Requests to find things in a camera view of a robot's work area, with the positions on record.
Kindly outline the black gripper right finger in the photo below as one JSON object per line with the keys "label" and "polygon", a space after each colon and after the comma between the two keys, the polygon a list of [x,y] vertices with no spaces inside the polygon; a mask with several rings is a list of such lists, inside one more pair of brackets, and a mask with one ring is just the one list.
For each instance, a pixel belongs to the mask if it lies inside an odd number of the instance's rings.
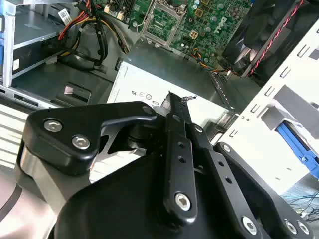
{"label": "black gripper right finger", "polygon": [[190,125],[205,172],[221,198],[221,226],[232,239],[313,239],[307,223],[229,145],[212,146],[203,129]]}

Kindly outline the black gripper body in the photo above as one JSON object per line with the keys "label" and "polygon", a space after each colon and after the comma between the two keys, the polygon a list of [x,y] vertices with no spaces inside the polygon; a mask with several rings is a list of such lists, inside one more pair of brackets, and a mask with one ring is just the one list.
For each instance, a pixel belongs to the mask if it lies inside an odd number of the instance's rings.
{"label": "black gripper body", "polygon": [[187,225],[174,224],[157,197],[163,194],[164,173],[159,161],[138,165],[120,179],[120,170],[76,193],[63,207],[55,225],[57,239],[230,239],[216,184],[196,151],[190,124],[197,198],[197,217]]}

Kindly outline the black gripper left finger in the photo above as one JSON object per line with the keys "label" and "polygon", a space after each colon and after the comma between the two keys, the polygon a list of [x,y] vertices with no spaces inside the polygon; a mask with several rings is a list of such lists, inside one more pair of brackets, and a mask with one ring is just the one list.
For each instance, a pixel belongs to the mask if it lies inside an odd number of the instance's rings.
{"label": "black gripper left finger", "polygon": [[26,120],[18,164],[33,179],[54,212],[88,186],[89,172],[100,153],[139,144],[146,154],[127,164],[120,179],[138,165],[159,161],[163,194],[157,197],[174,224],[197,217],[189,97],[168,93],[157,113],[141,101],[38,110]]}

